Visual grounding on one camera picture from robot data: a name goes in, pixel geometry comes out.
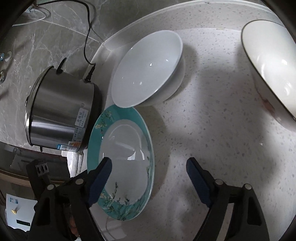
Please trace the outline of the left hand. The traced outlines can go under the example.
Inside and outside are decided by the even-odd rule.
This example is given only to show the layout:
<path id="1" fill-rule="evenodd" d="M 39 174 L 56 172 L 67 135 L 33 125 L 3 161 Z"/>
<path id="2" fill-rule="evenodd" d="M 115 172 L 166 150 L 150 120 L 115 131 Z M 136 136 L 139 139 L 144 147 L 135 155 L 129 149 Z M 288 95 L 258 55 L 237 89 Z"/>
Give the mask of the left hand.
<path id="1" fill-rule="evenodd" d="M 78 232 L 74 217 L 72 215 L 69 217 L 69 228 L 75 237 L 79 237 L 79 232 Z"/>

